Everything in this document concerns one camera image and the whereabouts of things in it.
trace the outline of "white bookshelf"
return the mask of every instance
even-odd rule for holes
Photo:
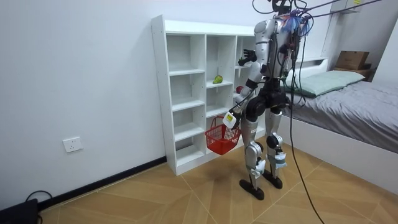
[[[253,30],[153,18],[165,151],[177,175],[218,157],[207,149],[204,133],[215,116],[233,107],[236,87],[246,82],[250,64],[240,67],[238,60],[243,49],[254,48]],[[223,82],[213,84],[217,75]],[[256,137],[265,135],[264,126],[263,115]]]

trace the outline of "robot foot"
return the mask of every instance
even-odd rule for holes
[[[246,181],[246,180],[240,180],[239,185],[247,192],[252,194],[255,198],[258,200],[264,200],[264,192],[258,188],[257,190],[254,189],[253,185]]]
[[[282,180],[279,179],[279,177],[277,177],[276,179],[272,176],[272,173],[269,172],[268,170],[264,171],[264,174],[262,175],[266,180],[268,180],[270,183],[273,184],[274,187],[276,187],[277,189],[282,189],[282,187],[284,186],[282,183]]]

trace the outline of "humanoid robot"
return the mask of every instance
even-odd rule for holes
[[[291,8],[284,6],[284,2],[277,6],[273,1],[273,8],[279,14],[289,13]],[[282,150],[282,138],[277,134],[282,109],[289,104],[285,91],[280,83],[289,72],[289,61],[297,57],[300,35],[295,34],[298,29],[289,31],[284,29],[283,19],[269,19],[259,22],[254,29],[256,49],[244,49],[245,59],[240,60],[240,66],[252,62],[249,78],[235,99],[236,106],[224,117],[224,124],[229,128],[241,125],[246,168],[249,180],[241,180],[240,186],[255,196],[264,199],[264,192],[259,188],[257,179],[265,177],[277,189],[283,183],[279,178],[279,169],[286,166],[286,154]],[[264,84],[259,94],[254,96],[254,90],[259,84]],[[263,146],[255,141],[258,117],[266,113],[266,158],[270,163],[270,170],[265,170],[266,161],[262,157]]]

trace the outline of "gray bedsheet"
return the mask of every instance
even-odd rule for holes
[[[293,117],[398,153],[398,88],[358,82],[307,98]]]

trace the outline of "red shopping basket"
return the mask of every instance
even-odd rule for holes
[[[216,118],[224,119],[222,116],[217,116],[211,122],[210,130],[205,133],[207,148],[219,155],[224,155],[238,144],[241,130],[239,128],[229,129],[225,124],[217,126]]]

